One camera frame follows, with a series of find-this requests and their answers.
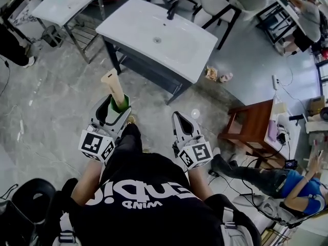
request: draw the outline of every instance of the faucet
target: faucet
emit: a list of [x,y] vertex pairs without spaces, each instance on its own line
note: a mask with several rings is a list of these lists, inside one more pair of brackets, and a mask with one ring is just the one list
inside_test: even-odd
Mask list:
[[176,8],[178,7],[179,4],[179,0],[174,1],[174,3],[172,4],[172,6],[170,7],[170,9],[168,10],[168,20],[172,20],[174,15],[175,15],[175,11]]

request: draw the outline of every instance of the sneaker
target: sneaker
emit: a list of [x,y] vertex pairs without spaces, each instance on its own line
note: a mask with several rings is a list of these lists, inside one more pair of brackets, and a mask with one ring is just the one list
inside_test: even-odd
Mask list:
[[281,55],[284,56],[285,55],[285,48],[283,48],[282,46],[279,45],[275,45],[275,49],[277,50],[277,52]]
[[215,155],[217,155],[217,154],[221,154],[221,150],[220,150],[220,148],[219,148],[219,147],[215,147],[214,150],[213,150],[213,152],[212,152],[212,154],[213,154],[213,157],[214,157]]
[[29,62],[27,63],[27,65],[23,66],[23,68],[28,68],[28,67],[32,66],[34,64],[34,62],[35,62],[35,57],[32,56],[29,58]]

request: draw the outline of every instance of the power strip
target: power strip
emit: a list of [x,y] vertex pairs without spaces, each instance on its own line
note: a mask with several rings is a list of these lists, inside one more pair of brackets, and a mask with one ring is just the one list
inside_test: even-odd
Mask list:
[[274,90],[278,90],[278,79],[276,75],[272,75],[272,85]]

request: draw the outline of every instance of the drain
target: drain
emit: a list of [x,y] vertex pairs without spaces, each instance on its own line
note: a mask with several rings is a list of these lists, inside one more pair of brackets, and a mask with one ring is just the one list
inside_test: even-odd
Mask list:
[[162,42],[162,39],[160,37],[154,37],[153,38],[153,41],[156,43],[156,44],[160,44]]

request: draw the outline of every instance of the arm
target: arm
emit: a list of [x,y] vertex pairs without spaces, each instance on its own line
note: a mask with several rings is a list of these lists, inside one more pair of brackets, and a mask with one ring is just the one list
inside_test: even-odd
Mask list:
[[88,162],[87,168],[76,184],[71,196],[80,206],[84,206],[97,191],[102,167],[103,163],[99,161],[90,159]]
[[299,9],[302,9],[302,7],[303,7],[302,0],[289,0],[289,1],[291,1],[294,6],[298,7]]
[[313,176],[317,173],[317,171],[320,169],[320,164],[321,156],[319,158],[315,157],[312,159],[309,172],[300,182],[297,183],[297,185],[292,189],[290,194],[288,194],[288,196],[284,200],[284,203],[288,208],[297,211],[304,211],[307,208],[309,204],[309,199],[298,197],[298,194],[305,187],[308,181],[311,180]]
[[188,171],[191,190],[202,201],[213,195],[213,191],[209,187],[204,175],[203,167],[197,167]]

